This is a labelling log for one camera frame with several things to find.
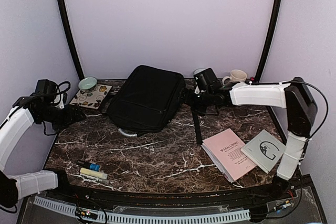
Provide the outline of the black student bag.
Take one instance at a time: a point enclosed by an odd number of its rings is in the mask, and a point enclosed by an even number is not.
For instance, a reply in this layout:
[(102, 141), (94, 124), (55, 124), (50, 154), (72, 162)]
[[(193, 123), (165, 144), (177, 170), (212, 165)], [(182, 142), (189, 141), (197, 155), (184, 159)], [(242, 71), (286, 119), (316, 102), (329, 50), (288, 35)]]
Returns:
[(140, 65), (113, 96), (104, 114), (122, 132), (140, 137), (162, 131), (183, 103), (193, 107), (196, 98), (182, 74)]

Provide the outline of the pink Warm Chord book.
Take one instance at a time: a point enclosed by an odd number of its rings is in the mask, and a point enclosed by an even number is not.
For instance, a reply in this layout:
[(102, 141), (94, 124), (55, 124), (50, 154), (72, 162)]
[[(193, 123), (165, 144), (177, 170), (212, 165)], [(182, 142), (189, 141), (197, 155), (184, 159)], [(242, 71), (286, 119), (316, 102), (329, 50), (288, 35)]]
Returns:
[(245, 143), (231, 129), (205, 139), (202, 144), (203, 150), (230, 183), (256, 168), (256, 164), (242, 153), (244, 146)]

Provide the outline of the grey book with G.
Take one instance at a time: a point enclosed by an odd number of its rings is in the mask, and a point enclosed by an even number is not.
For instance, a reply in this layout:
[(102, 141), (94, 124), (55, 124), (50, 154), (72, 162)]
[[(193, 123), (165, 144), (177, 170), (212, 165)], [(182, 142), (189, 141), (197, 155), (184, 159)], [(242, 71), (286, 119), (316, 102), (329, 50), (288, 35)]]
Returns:
[(240, 150), (265, 173), (270, 173), (285, 151), (285, 144), (262, 130)]

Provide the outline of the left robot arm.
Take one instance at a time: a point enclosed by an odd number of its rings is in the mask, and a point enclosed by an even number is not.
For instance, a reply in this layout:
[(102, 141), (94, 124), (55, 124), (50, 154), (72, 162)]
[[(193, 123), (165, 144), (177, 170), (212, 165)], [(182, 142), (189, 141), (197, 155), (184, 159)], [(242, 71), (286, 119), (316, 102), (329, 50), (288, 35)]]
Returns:
[(86, 119), (79, 105), (59, 105), (46, 97), (21, 97), (1, 124), (1, 210), (15, 213), (19, 200), (43, 191), (53, 190), (63, 201), (74, 197), (63, 170), (41, 170), (23, 175), (7, 176), (5, 167), (19, 140), (33, 124), (49, 122), (55, 133)]

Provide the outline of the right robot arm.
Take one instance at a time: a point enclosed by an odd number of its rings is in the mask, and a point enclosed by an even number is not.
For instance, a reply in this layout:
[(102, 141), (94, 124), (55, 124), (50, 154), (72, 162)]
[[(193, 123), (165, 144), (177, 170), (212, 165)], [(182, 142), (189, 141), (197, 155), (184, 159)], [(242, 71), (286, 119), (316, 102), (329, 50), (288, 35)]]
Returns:
[(202, 144), (198, 116), (204, 115), (209, 106), (262, 105), (286, 109), (288, 136), (286, 149), (268, 188), (273, 200), (280, 199), (288, 191), (289, 181), (304, 158), (308, 143), (314, 136), (312, 126), (317, 115), (317, 104), (309, 88), (312, 86), (300, 77), (274, 83), (234, 82), (225, 86), (205, 72), (194, 75), (199, 94), (185, 92), (185, 102), (192, 109), (196, 142)]

